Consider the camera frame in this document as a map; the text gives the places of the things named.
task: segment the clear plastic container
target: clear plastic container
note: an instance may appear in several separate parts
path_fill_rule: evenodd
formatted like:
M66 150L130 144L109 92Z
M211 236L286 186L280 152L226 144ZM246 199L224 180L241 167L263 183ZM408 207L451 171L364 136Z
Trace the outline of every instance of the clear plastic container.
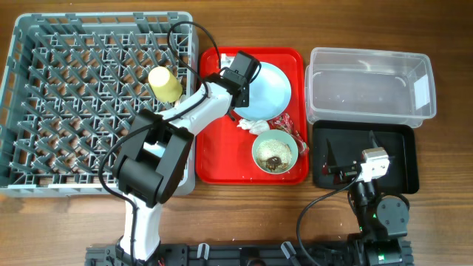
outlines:
M437 113L429 57L408 52L315 48L305 73L307 120L406 124Z

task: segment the dish rack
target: dish rack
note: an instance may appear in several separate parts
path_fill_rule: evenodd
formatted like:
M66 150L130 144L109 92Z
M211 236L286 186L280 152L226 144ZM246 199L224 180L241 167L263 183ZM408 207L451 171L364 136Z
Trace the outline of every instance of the dish rack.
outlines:
M195 77L166 43L185 12L24 14L16 20L0 88L0 193L11 197L105 194L98 182L103 156L130 129L141 109L172 107L147 84L167 67L184 92ZM171 34L179 56L197 68L195 27ZM194 189L194 146L175 194ZM108 185L118 190L111 168Z

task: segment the blue plate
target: blue plate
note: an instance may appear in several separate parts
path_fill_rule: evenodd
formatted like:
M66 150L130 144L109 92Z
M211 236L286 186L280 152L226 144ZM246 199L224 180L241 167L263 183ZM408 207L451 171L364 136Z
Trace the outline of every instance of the blue plate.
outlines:
M277 66L261 63L258 77L250 84L250 106L235 108L248 120L270 120L283 113L290 100L290 83Z

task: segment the wood grain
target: wood grain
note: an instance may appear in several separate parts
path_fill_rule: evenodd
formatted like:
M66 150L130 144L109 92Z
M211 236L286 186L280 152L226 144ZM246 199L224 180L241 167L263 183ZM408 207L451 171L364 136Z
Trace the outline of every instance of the wood grain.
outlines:
M421 52L430 57L437 116L415 130L421 189L411 200L408 239L417 265L473 263L473 2L471 1L106 1L0 0L0 65L22 13L189 11L220 46L314 47ZM200 51L210 47L200 34ZM281 242L296 237L302 208L326 193L310 178L291 187L197 183L169 200L165 243ZM0 197L0 265L83 265L85 248L123 233L124 204L112 197ZM344 194L307 214L305 239L357 231Z

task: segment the yellow cylinder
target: yellow cylinder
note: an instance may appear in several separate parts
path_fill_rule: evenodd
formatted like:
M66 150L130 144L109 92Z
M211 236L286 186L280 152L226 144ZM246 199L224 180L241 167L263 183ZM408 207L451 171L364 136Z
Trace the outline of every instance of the yellow cylinder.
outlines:
M148 74L148 82L154 96L162 102L175 102L183 93L183 86L164 66L152 69Z

